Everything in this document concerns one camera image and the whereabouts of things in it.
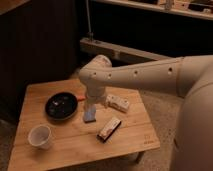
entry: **floor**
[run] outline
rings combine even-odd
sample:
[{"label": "floor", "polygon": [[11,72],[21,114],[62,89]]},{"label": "floor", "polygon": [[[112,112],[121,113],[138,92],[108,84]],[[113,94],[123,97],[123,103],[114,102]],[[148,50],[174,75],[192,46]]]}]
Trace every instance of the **floor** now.
[{"label": "floor", "polygon": [[[140,91],[146,109],[161,142],[161,147],[147,151],[142,161],[135,164],[136,154],[121,156],[79,166],[60,169],[62,171],[167,171],[172,151],[172,141],[181,98]],[[0,171],[6,171],[16,132],[16,127],[0,121]]]}]

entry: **white cup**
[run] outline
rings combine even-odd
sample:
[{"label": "white cup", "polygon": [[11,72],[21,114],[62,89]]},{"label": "white cup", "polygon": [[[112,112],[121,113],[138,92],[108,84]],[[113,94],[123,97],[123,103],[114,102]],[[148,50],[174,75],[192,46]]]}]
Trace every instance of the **white cup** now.
[{"label": "white cup", "polygon": [[49,149],[52,145],[52,134],[47,125],[37,125],[28,134],[29,143],[37,148]]}]

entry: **black bowl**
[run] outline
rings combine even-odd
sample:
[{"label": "black bowl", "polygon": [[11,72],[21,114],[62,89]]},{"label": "black bowl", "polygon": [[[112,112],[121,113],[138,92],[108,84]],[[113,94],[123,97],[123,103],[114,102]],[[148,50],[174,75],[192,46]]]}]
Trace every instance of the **black bowl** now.
[{"label": "black bowl", "polygon": [[46,103],[45,111],[54,120],[65,120],[72,117],[78,106],[77,98],[68,92],[52,96]]}]

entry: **candy bar wrapper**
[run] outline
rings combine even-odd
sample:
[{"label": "candy bar wrapper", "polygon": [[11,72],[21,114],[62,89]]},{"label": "candy bar wrapper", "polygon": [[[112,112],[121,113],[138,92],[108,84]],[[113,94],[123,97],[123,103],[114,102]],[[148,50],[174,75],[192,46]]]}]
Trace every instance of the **candy bar wrapper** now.
[{"label": "candy bar wrapper", "polygon": [[114,116],[98,133],[97,138],[102,142],[106,142],[120,124],[121,120]]}]

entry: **small wooden table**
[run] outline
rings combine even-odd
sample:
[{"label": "small wooden table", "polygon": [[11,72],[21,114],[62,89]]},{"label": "small wooden table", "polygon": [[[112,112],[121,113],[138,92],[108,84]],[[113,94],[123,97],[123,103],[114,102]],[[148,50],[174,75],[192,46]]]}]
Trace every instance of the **small wooden table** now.
[{"label": "small wooden table", "polygon": [[[160,146],[140,94],[136,90],[107,88],[107,92],[129,100],[131,105],[126,114],[98,104],[97,121],[85,124],[82,120],[82,101],[78,103],[76,115],[67,121],[51,122],[46,117],[44,107],[51,96],[59,92],[82,95],[84,91],[85,87],[78,79],[28,86],[10,157],[9,171],[50,170],[143,152]],[[96,135],[112,116],[120,118],[122,124],[106,143],[101,143]],[[53,146],[48,150],[36,149],[27,141],[30,129],[38,124],[47,124],[52,130]]]}]

